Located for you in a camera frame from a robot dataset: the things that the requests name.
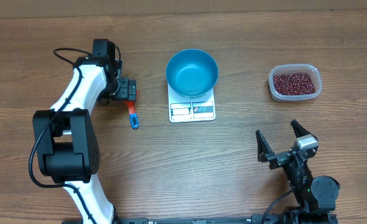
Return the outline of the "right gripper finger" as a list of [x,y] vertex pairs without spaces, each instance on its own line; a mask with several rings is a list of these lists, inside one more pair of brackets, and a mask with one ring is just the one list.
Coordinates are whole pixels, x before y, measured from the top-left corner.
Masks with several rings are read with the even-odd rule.
[[265,137],[262,135],[262,132],[260,130],[256,131],[256,139],[258,145],[258,161],[268,162],[269,161],[268,157],[274,155],[273,150],[267,143]]
[[303,137],[303,136],[306,136],[306,135],[309,135],[310,134],[316,140],[318,139],[318,137],[316,137],[311,132],[309,132],[308,130],[306,130],[303,126],[301,126],[296,119],[293,119],[290,122],[290,125],[292,126],[292,129],[294,130],[294,134],[295,134],[296,138],[300,138],[300,137]]

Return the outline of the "orange measuring scoop blue handle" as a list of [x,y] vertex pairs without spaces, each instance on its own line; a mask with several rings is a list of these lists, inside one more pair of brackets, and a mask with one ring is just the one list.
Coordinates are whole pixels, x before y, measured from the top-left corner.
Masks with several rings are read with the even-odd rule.
[[134,104],[137,100],[137,91],[134,100],[125,100],[124,104],[128,107],[129,120],[133,130],[139,129],[139,120],[136,114]]

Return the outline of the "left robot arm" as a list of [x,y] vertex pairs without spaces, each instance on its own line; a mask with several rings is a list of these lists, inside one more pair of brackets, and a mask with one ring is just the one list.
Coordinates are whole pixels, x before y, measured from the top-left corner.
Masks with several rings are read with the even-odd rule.
[[29,176],[41,188],[65,189],[82,215],[80,223],[119,223],[97,175],[100,149],[90,114],[102,99],[122,101],[131,127],[138,129],[136,81],[121,77],[120,49],[108,39],[95,39],[93,50],[83,51],[71,65],[72,80],[63,95],[32,118]]

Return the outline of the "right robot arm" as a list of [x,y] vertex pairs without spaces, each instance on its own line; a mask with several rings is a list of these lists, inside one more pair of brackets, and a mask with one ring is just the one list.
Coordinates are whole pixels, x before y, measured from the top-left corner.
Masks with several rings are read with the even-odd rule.
[[[301,126],[297,120],[290,122],[296,136],[294,145],[286,152],[274,153],[260,130],[256,131],[258,161],[268,162],[271,170],[282,168],[290,190],[267,207],[262,215],[253,215],[251,221],[260,223],[337,223],[336,209],[340,184],[330,176],[313,177],[307,161],[316,155],[318,137]],[[281,214],[269,212],[286,196],[293,194],[298,206],[287,207]]]

